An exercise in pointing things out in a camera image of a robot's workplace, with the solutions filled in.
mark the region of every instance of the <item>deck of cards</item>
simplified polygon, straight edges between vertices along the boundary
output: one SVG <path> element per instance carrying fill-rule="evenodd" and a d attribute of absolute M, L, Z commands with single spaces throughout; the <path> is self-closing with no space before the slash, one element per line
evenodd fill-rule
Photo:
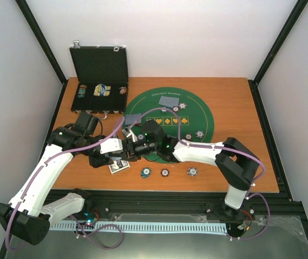
<path fill-rule="evenodd" d="M 112 173 L 112 174 L 115 174 L 115 173 L 117 173 L 117 172 L 119 172 L 119 171 L 121 171 L 121 170 L 124 170 L 124 169 L 126 169 L 126 168 L 129 168 L 129 167 L 130 167 L 130 164 L 129 164 L 128 161 L 115 160 L 115 161 L 114 161 L 114 164 L 109 165 L 108 167 L 109 167 L 111 173 Z"/>

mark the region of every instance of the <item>white wall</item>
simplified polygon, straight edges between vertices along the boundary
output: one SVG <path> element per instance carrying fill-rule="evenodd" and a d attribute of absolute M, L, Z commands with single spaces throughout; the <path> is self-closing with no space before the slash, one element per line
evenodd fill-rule
<path fill-rule="evenodd" d="M 308 5 L 259 89 L 293 196 L 308 217 Z"/>
<path fill-rule="evenodd" d="M 0 202 L 34 169 L 60 89 L 15 1 L 0 1 Z"/>
<path fill-rule="evenodd" d="M 68 48 L 126 45 L 131 77 L 254 78 L 296 0 L 28 0 L 66 76 Z"/>

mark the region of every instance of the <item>robotic arm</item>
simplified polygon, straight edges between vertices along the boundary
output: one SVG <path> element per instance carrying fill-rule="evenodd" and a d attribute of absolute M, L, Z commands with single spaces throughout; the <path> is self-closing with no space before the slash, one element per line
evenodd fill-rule
<path fill-rule="evenodd" d="M 15 212 L 10 233 L 35 245 L 43 240 L 50 225 L 80 211 L 91 213 L 91 195 L 78 189 L 60 200 L 43 206 L 59 174 L 73 157 L 80 153 L 89 157 L 90 165 L 94 168 L 110 165 L 117 159 L 137 161 L 142 155 L 152 152 L 156 152 L 167 162 L 193 161 L 217 166 L 229 183 L 222 213 L 231 219 L 236 217 L 259 164 L 241 155 L 233 160 L 236 154 L 214 148 L 229 147 L 253 155 L 234 138 L 215 144 L 179 141 L 168 136 L 155 121 L 149 120 L 142 124 L 142 132 L 145 135 L 142 140 L 138 140 L 131 130 L 126 129 L 123 130 L 127 137 L 125 140 L 109 138 L 94 148 L 80 153 L 65 153 L 45 163 L 62 151 L 86 147 L 104 139 L 103 135 L 91 136 L 97 123 L 98 119 L 93 115 L 81 113 L 75 124 L 58 127 L 52 132 L 45 152 L 27 182 L 8 204 L 0 203 L 0 223 L 4 229 L 8 227 L 10 216 Z"/>

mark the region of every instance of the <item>round green mat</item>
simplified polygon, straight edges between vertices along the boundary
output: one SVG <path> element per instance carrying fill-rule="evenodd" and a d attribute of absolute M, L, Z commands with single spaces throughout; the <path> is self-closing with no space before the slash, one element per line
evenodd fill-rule
<path fill-rule="evenodd" d="M 164 107 L 159 105 L 161 96 L 177 97 L 179 98 L 179 103 L 185 103 L 187 105 L 185 109 L 177 112 L 181 120 L 181 138 L 189 133 L 193 136 L 193 142 L 211 141 L 214 133 L 214 118 L 208 105 L 195 94 L 183 89 L 176 87 L 160 87 L 146 91 L 129 103 L 126 108 L 125 116 L 129 114 L 145 113 L 153 108 Z M 167 135 L 177 137 L 177 120 L 170 112 L 162 113 L 161 111 L 153 111 L 142 118 L 141 123 L 149 119 L 156 120 Z M 134 126 L 132 130 L 136 135 L 141 134 L 140 127 Z M 204 137 L 202 139 L 196 137 L 195 133 L 197 131 L 204 132 Z M 157 158 L 158 156 L 156 154 L 146 156 L 148 160 L 156 160 Z M 167 163 L 162 159 L 158 159 L 155 162 Z"/>

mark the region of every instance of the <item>wooden table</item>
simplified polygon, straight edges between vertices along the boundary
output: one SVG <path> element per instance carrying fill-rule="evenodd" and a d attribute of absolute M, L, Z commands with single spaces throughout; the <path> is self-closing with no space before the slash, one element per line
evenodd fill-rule
<path fill-rule="evenodd" d="M 78 114 L 71 112 L 71 105 L 78 86 L 77 78 L 70 78 L 61 103 L 54 128 L 75 122 Z M 128 103 L 138 94 L 156 87 L 172 86 L 193 92 L 204 100 L 214 116 L 215 131 L 212 142 L 234 137 L 256 154 L 266 165 L 266 174 L 252 189 L 257 192 L 278 192 L 268 150 L 259 124 L 256 108 L 246 78 L 130 78 Z M 111 133 L 120 114 L 110 114 L 103 121 L 104 135 Z M 143 179 L 140 172 L 150 167 L 152 174 Z M 187 174 L 189 167 L 199 170 L 198 176 Z M 162 177 L 163 168 L 170 171 Z M 132 162 L 131 168 L 112 175 L 108 166 L 92 168 L 88 157 L 75 157 L 63 170 L 55 189 L 89 190 L 166 190 L 186 192 L 226 192 L 228 183 L 217 167 L 184 162 L 164 165 L 144 159 Z"/>

